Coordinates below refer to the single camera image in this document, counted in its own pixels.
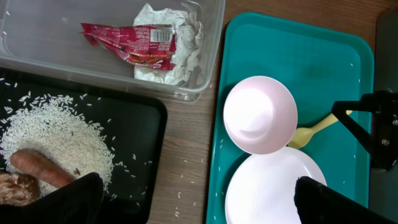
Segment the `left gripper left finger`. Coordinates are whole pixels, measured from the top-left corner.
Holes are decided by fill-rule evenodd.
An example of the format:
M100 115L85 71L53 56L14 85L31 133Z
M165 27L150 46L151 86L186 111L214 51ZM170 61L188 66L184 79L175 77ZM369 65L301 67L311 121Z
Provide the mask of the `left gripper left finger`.
M1 224L95 223L103 181L92 172L28 205L1 205Z

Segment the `orange carrot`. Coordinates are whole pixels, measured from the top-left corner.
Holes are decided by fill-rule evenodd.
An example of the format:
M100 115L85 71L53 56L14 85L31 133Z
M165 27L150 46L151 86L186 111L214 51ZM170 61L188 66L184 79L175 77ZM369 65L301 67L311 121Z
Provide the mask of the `orange carrot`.
M56 188L75 181L71 174L34 149L18 150L11 155L9 161L16 169Z

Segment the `white round plate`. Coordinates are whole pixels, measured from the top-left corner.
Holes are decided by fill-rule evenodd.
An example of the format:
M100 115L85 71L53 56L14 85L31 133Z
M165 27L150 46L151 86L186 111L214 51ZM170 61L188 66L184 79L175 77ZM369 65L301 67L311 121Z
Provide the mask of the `white round plate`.
M296 181L310 177L326 184L317 163L291 147L249 156L232 176L226 197L227 223L300 223L294 202Z

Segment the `red snack wrapper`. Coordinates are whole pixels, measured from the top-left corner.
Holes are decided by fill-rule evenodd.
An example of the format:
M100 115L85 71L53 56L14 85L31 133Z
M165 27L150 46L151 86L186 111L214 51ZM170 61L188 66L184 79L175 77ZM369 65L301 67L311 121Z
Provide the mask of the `red snack wrapper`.
M173 70L177 50L175 27L167 24L107 26L82 23L81 32L93 46L102 46L123 61L138 67Z

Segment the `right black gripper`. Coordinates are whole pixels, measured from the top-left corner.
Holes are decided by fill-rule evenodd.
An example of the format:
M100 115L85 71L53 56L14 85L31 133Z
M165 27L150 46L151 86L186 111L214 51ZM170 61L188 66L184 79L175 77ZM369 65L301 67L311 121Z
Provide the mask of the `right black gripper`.
M347 111L373 114L373 133L365 130ZM397 165L397 92L368 93L359 101L336 101L331 113L364 147L378 168L391 170Z

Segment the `pink bowl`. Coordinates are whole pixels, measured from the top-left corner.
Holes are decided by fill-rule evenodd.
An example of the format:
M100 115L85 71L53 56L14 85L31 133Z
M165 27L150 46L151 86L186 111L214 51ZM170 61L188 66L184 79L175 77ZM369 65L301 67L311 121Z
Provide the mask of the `pink bowl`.
M298 110L285 85L271 77L254 76L228 93L223 122L232 142L244 152L270 154L292 139Z

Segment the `white tissue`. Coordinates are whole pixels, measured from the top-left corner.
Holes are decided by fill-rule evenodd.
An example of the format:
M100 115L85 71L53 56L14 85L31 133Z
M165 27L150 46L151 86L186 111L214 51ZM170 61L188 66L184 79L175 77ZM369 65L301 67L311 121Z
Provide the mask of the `white tissue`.
M201 51L203 26L197 13L165 8L155 11L146 4L134 20L134 25L170 24L176 28L176 52L172 57L175 67L171 71L154 70L145 67L134 68L134 78L167 85L187 82L194 68L198 66Z

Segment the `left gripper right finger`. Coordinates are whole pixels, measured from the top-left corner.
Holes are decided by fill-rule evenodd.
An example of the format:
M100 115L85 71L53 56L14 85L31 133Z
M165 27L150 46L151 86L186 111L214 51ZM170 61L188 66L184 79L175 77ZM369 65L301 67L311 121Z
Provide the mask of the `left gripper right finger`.
M294 203L302 224L395 224L307 176L296 181Z

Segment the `yellow plastic spoon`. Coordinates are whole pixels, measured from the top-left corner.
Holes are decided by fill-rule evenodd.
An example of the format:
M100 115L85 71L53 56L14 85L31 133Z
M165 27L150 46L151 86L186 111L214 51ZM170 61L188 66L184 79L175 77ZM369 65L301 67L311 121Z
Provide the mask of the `yellow plastic spoon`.
M310 142L314 134L331 126L337 121L338 118L335 115L329 114L327 117L325 117L323 120L321 120L319 123L312 126L311 128L297 128L295 130L294 136L288 143L288 147L292 147L295 149L303 148Z

